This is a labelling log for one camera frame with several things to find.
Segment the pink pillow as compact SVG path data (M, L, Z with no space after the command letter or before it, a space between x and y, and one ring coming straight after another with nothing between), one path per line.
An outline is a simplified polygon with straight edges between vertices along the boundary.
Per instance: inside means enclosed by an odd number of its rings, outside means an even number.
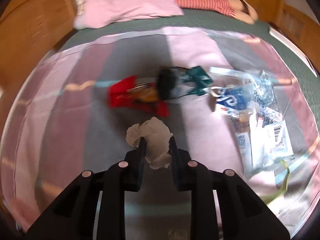
M73 27L99 29L115 22L182 16L175 0L79 0Z

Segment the teal plastic bag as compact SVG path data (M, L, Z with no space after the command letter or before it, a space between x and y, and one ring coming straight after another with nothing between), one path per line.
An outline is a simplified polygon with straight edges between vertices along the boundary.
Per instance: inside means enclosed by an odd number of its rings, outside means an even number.
M193 68L176 67L177 70L177 97L196 95L203 96L213 84L212 78L201 67Z

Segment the green quilted mattress cover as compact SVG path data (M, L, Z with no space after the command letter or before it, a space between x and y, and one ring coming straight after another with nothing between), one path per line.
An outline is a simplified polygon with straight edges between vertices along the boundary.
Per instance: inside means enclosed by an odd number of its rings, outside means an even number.
M253 36L257 36L268 42L274 47L297 78L315 119L317 123L319 123L319 78L311 72L311 70L294 52L269 34L269 24L263 21L257 21L255 24L250 25L214 11L185 9L183 16L117 22L100 29L72 31L68 40L62 45L59 51L94 41L95 39L105 35L131 31L156 30L166 26L235 31L239 33L252 34Z

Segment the wooden bed frame railing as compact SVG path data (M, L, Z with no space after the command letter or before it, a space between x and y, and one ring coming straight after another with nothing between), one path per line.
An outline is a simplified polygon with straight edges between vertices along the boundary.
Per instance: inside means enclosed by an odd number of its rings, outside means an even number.
M73 30L73 0L11 0L1 15L1 98L21 87L42 57Z

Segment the plaid purple pink bedsheet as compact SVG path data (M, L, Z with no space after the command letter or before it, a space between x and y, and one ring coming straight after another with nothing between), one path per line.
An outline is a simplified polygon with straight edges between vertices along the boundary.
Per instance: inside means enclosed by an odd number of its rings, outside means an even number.
M212 82L203 95L179 85L147 110L114 104L122 80L155 82L162 68L200 67ZM315 76L283 45L251 34L164 27L72 44L29 72L1 137L4 206L28 229L83 170L100 172L145 138L145 200L131 197L130 217L168 209L185 215L187 200L169 196L175 138L216 171L237 172L295 235L319 203L319 112L301 89Z

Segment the red striped plush doll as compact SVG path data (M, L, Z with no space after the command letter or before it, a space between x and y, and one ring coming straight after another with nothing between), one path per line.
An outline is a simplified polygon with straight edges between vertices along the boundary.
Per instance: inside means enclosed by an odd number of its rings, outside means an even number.
M180 8L215 11L225 16L255 24L258 20L256 10L245 0L175 0Z

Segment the black crumpled bag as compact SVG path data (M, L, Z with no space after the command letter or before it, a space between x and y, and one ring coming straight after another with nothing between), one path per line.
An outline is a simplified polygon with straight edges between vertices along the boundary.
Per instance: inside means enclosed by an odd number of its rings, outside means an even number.
M156 89L162 101L178 98L177 82L179 73L177 68L162 68L158 73Z

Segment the clear plastic packaging bag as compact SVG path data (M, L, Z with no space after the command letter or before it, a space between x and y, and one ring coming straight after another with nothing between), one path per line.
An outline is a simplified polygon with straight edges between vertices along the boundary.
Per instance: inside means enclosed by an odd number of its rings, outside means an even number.
M277 102L272 79L263 70L241 71L210 67L216 85L216 111L230 118L249 179L260 171L275 170L294 158L286 122Z

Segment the red crumpled wrapper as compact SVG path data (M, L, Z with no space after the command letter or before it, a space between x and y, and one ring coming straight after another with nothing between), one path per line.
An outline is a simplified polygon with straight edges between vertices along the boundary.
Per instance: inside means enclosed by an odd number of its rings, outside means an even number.
M111 108L130 108L152 113L160 117L169 116L169 107L160 99L154 82L137 82L129 76L111 85L107 90L107 103Z

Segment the white tissue paper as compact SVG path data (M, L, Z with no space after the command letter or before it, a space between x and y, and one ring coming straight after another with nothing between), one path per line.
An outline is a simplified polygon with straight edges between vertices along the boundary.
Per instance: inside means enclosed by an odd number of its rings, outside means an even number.
M169 140L173 136L169 128L156 117L143 124L134 124L127 129L126 142L132 147L138 147L140 139L146 140L145 159L153 170L168 168L171 163Z

